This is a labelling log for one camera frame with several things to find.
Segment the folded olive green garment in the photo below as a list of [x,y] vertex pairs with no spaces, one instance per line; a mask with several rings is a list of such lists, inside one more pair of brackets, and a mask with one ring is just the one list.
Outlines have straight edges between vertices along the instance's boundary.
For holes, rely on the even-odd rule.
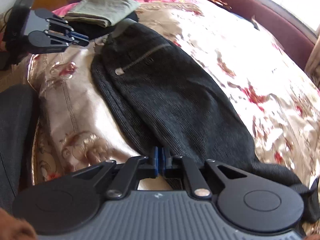
[[101,27],[114,26],[134,12],[140,4],[134,0],[82,0],[65,15],[69,22],[78,21]]

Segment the floral satin bedspread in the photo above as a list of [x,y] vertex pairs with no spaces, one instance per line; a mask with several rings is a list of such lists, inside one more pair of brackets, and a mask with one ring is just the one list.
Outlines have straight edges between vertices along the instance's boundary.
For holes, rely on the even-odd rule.
[[[135,0],[142,25],[184,50],[218,84],[247,127],[255,155],[293,172],[307,187],[319,176],[319,90],[276,42],[204,0]],[[89,157],[141,155],[125,138],[91,77],[107,35],[86,47],[34,55],[28,82],[42,107],[31,181],[80,168]]]

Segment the black trousered leg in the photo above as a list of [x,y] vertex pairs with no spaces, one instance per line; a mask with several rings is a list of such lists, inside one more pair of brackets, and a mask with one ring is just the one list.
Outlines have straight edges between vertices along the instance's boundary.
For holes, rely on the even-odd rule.
[[1,92],[1,208],[12,213],[21,189],[31,185],[31,152],[39,98],[29,85]]

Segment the beige curtain right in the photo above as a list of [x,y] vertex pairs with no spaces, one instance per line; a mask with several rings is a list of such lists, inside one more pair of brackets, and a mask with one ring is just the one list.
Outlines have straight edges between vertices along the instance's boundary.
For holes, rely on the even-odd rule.
[[313,84],[319,89],[320,88],[320,36],[309,56],[306,63],[304,72],[313,82]]

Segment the black corduroy pants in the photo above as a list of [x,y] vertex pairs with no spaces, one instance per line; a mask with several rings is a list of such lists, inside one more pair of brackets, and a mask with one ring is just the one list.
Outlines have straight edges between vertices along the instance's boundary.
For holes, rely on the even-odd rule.
[[131,19],[110,33],[91,64],[93,82],[120,130],[141,154],[155,146],[202,164],[221,161],[300,189],[303,220],[319,219],[317,187],[308,189],[287,168],[261,163],[254,140],[231,102],[181,48]]

